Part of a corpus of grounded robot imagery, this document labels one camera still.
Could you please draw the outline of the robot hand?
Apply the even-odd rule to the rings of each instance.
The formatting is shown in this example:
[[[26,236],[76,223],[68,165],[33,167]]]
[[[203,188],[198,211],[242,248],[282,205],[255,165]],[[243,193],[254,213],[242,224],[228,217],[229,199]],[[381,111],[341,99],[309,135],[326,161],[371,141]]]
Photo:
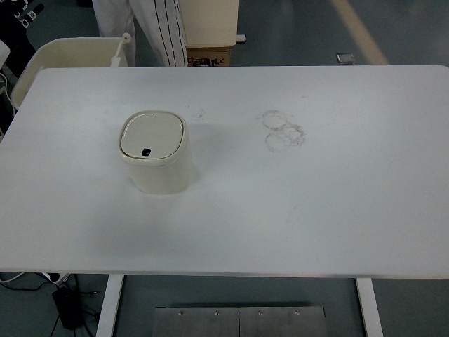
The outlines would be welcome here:
[[[12,14],[24,28],[28,28],[44,8],[45,6],[42,3],[35,3],[32,0],[11,2]]]

